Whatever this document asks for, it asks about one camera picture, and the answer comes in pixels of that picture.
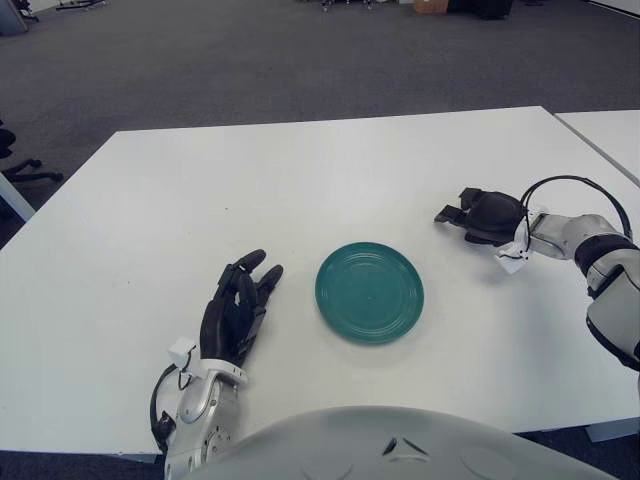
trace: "office chair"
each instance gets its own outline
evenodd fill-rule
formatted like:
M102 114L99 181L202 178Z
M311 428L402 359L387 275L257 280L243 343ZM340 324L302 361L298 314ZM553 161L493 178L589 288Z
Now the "office chair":
M31 3L29 0L13 0L13 4L16 6L20 16L25 20L32 20L36 23L40 22L40 19L36 17L31 11Z
M97 4L106 5L107 2L105 0L71 0L69 2L60 1L60 6L56 7L56 10L77 10L78 8L89 10L90 7L93 7Z
M13 134L13 132L0 128L0 158L7 158L13 153L11 150L9 150L9 146L15 143L15 141L16 136ZM40 160L29 158L13 167L2 170L2 174L10 182L27 182L30 180L39 180L41 178L50 178L54 182L60 182L64 178L61 173L57 172L41 172L29 174L18 173L28 166L33 168L40 168L42 166L42 162Z

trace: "white tabletop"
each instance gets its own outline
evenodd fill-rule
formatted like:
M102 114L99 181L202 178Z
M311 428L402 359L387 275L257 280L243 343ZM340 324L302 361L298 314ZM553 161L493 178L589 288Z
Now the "white tabletop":
M224 265L255 248L258 274L285 274L245 363L241 435L354 404L509 431L636 416L637 377L588 332L572 263L534 256L509 276L432 221L466 186L519 196L566 173L640 225L635 185L539 107L117 133L0 251L0 449L156 452L166 348L197 338ZM581 184L534 199L615 220ZM361 240L402 252L424 285L420 320L389 345L348 343L315 304L321 262Z
M640 187L640 110L556 116Z
M618 8L625 12L640 15L640 0L595 0L596 4L602 4L613 8Z

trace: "green plate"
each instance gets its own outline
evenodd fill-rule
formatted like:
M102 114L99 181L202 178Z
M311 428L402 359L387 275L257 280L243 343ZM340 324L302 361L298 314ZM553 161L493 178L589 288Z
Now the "green plate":
M385 343L420 317L422 282L402 254L379 243L352 243L333 252L316 277L316 302L327 323L357 342Z

